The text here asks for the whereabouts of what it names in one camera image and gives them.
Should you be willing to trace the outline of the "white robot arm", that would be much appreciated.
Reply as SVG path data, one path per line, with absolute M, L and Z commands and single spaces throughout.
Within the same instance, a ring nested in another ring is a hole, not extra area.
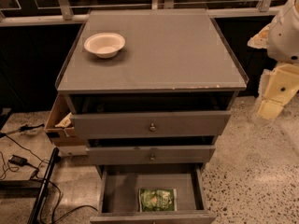
M 288 0 L 273 20 L 251 37 L 248 46 L 267 49 L 277 64 L 261 76 L 258 115 L 275 119 L 299 91 L 299 0 Z

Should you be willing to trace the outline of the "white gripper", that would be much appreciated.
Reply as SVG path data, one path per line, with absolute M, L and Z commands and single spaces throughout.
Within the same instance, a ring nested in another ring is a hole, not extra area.
M 258 34 L 251 37 L 248 46 L 266 49 L 268 46 L 267 24 Z M 264 69 L 258 89 L 258 115 L 263 119 L 275 119 L 292 97 L 299 91 L 299 66 L 278 63 L 273 71 Z

